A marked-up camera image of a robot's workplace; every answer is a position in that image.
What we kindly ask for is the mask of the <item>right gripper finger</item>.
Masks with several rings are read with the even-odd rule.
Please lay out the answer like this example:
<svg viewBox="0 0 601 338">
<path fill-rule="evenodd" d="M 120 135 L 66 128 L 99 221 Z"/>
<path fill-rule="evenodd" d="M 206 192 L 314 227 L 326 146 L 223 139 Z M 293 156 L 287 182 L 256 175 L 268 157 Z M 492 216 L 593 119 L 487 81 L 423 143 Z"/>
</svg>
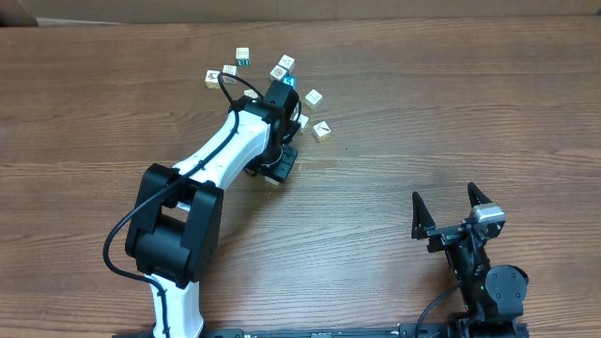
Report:
<svg viewBox="0 0 601 338">
<path fill-rule="evenodd" d="M 491 200 L 473 182 L 468 184 L 468 194 L 472 207 L 491 203 Z"/>
<path fill-rule="evenodd" d="M 429 233 L 436 229 L 436 223 L 431 217 L 423 198 L 418 192 L 411 196 L 413 207 L 413 219 L 411 226 L 411 237 L 413 239 L 425 239 Z"/>
</svg>

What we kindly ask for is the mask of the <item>blue symbol block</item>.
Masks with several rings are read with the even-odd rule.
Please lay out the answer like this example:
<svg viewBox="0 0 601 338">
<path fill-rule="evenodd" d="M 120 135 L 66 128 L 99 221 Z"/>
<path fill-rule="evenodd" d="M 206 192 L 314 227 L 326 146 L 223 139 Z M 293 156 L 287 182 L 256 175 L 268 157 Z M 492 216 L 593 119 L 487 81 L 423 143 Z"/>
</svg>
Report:
<svg viewBox="0 0 601 338">
<path fill-rule="evenodd" d="M 275 179 L 273 179 L 273 178 L 271 178 L 271 177 L 267 177 L 267 176 L 265 176 L 265 177 L 264 177 L 264 179 L 265 179 L 265 180 L 266 180 L 268 183 L 270 183 L 270 184 L 273 184 L 273 185 L 279 185 L 279 184 L 280 184 L 280 182 L 278 182 L 277 180 L 275 180 Z"/>
</svg>

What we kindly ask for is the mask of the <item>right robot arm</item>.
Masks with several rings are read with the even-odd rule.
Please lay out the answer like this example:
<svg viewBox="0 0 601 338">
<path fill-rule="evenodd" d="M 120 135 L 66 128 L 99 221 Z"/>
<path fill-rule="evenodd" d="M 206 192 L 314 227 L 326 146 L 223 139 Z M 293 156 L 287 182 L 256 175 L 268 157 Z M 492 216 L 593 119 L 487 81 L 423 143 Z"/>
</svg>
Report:
<svg viewBox="0 0 601 338">
<path fill-rule="evenodd" d="M 474 184 L 468 184 L 470 214 L 461 223 L 438 228 L 423 198 L 412 194 L 411 237 L 426 239 L 430 253 L 444 252 L 456 284 L 426 306 L 413 335 L 424 335 L 427 314 L 456 290 L 465 311 L 448 316 L 429 337 L 527 337 L 528 328 L 516 320 L 524 314 L 529 276 L 512 265 L 493 267 L 485 245 L 496 238 L 506 222 L 504 210 Z"/>
</svg>

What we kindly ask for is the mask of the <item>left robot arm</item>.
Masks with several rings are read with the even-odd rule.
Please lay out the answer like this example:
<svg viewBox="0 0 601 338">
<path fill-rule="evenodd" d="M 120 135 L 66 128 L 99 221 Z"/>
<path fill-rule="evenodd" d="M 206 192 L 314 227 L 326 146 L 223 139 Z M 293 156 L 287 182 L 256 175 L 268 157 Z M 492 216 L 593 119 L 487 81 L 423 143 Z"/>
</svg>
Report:
<svg viewBox="0 0 601 338">
<path fill-rule="evenodd" d="M 155 324 L 149 337 L 198 337 L 200 281 L 219 239 L 225 190 L 242 172 L 283 183 L 297 150 L 301 101 L 289 84 L 231 102 L 223 126 L 173 167 L 154 163 L 142 176 L 125 252 L 150 284 Z"/>
</svg>

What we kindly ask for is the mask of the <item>pale wooden block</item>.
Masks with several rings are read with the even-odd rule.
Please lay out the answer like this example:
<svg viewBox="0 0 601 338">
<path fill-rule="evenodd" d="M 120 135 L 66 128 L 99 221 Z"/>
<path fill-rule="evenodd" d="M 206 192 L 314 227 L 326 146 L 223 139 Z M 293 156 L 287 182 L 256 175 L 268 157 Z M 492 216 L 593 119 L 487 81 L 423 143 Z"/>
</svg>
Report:
<svg viewBox="0 0 601 338">
<path fill-rule="evenodd" d="M 306 115 L 300 115 L 298 122 L 300 124 L 300 132 L 305 133 L 308 123 L 309 123 L 309 117 Z"/>
</svg>

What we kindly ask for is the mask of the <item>block with red mark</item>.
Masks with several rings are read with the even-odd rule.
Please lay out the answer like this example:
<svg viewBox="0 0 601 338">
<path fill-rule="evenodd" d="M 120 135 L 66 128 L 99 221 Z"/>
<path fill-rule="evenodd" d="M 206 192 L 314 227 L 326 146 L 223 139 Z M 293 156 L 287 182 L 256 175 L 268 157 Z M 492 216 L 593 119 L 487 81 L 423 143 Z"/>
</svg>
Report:
<svg viewBox="0 0 601 338">
<path fill-rule="evenodd" d="M 326 121 L 321 121 L 313 126 L 313 134 L 318 142 L 323 142 L 331 136 L 331 128 Z"/>
</svg>

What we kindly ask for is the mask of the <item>wooden block faint drawing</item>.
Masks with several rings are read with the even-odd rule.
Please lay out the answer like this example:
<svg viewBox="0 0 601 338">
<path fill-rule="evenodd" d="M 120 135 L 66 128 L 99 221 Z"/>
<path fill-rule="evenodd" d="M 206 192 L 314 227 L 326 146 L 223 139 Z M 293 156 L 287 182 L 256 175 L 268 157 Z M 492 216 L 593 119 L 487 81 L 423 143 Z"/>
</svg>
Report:
<svg viewBox="0 0 601 338">
<path fill-rule="evenodd" d="M 249 98 L 252 98 L 252 99 L 257 99 L 258 98 L 258 95 L 252 89 L 245 90 L 244 91 L 244 95 L 247 96 L 247 97 L 249 97 Z"/>
</svg>

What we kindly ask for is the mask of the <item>blue number five block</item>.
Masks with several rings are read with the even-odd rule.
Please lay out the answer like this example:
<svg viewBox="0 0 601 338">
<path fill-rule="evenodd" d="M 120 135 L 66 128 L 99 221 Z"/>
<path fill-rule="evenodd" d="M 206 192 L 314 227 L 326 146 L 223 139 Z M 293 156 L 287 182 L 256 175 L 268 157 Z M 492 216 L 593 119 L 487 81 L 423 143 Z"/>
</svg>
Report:
<svg viewBox="0 0 601 338">
<path fill-rule="evenodd" d="M 284 84 L 292 86 L 293 88 L 296 88 L 297 86 L 297 78 L 294 76 L 284 76 L 281 81 Z"/>
</svg>

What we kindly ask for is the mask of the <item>wooden block round picture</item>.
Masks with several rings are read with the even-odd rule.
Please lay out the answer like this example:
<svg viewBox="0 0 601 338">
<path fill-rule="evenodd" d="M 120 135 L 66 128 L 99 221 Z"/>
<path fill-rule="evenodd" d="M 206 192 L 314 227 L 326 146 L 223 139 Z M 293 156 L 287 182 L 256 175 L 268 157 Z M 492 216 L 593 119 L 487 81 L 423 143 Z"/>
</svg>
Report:
<svg viewBox="0 0 601 338">
<path fill-rule="evenodd" d="M 281 67 L 279 65 L 276 65 L 271 71 L 270 71 L 270 79 L 272 81 L 278 81 L 281 82 L 283 80 L 284 77 L 286 77 L 288 75 L 288 70 L 284 67 Z"/>
</svg>

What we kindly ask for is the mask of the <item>top right wooden block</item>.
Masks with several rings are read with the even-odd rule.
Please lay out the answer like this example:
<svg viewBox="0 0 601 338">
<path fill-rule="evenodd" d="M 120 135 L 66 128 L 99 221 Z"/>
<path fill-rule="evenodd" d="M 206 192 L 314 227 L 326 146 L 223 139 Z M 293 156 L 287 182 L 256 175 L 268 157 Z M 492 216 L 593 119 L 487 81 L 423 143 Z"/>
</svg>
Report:
<svg viewBox="0 0 601 338">
<path fill-rule="evenodd" d="M 287 54 L 283 54 L 278 62 L 278 65 L 286 69 L 288 72 L 292 72 L 296 66 L 296 60 Z"/>
</svg>

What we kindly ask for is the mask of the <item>wooden block bird picture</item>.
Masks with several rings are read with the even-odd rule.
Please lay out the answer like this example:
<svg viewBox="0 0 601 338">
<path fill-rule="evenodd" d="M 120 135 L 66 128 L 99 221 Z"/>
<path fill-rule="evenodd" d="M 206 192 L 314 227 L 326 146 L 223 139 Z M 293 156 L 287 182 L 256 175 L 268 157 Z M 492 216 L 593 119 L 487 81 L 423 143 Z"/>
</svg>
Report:
<svg viewBox="0 0 601 338">
<path fill-rule="evenodd" d="M 211 89 L 219 89 L 220 85 L 219 85 L 219 74 L 220 72 L 218 70 L 212 70 L 212 69 L 208 69 L 207 73 L 206 73 L 206 77 L 205 77 L 205 84 L 207 88 L 211 88 Z"/>
</svg>

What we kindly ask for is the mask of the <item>wooden block red letter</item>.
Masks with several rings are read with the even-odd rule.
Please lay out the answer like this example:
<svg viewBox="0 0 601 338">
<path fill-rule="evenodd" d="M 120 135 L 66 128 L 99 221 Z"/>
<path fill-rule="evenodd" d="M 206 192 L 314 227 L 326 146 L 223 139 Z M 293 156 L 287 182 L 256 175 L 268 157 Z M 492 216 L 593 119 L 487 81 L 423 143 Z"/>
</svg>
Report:
<svg viewBox="0 0 601 338">
<path fill-rule="evenodd" d="M 223 82 L 229 84 L 236 84 L 238 82 L 238 67 L 232 65 L 224 65 L 222 69 Z"/>
</svg>

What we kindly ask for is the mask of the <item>block with green side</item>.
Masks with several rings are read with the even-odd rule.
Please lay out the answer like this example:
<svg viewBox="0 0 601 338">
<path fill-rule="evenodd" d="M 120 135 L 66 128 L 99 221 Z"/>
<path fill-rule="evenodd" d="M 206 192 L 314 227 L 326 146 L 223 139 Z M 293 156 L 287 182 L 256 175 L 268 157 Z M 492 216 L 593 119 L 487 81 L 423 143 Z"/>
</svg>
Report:
<svg viewBox="0 0 601 338">
<path fill-rule="evenodd" d="M 238 47 L 236 49 L 236 61 L 239 67 L 249 67 L 250 49 L 247 47 Z"/>
</svg>

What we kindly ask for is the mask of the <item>cardboard backdrop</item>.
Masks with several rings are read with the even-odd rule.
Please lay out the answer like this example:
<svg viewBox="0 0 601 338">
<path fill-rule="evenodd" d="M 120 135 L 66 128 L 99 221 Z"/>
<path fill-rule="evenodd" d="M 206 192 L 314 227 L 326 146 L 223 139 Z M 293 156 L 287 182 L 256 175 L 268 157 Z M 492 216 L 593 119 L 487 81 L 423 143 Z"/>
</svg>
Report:
<svg viewBox="0 0 601 338">
<path fill-rule="evenodd" d="M 336 21 L 572 16 L 598 0 L 1 0 L 1 24 Z"/>
</svg>

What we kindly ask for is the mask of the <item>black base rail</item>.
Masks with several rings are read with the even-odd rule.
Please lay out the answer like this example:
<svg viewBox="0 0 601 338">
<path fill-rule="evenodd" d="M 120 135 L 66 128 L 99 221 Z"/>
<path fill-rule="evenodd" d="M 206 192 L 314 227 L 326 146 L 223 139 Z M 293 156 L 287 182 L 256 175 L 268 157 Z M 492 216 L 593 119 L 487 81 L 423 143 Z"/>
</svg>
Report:
<svg viewBox="0 0 601 338">
<path fill-rule="evenodd" d="M 447 324 L 422 324 L 415 334 L 415 324 L 401 324 L 396 328 L 361 329 L 323 329 L 323 330 L 260 330 L 243 331 L 241 329 L 203 329 L 199 338 L 528 338 L 526 324 L 501 325 L 497 328 L 474 327 L 469 333 L 460 333 Z"/>
</svg>

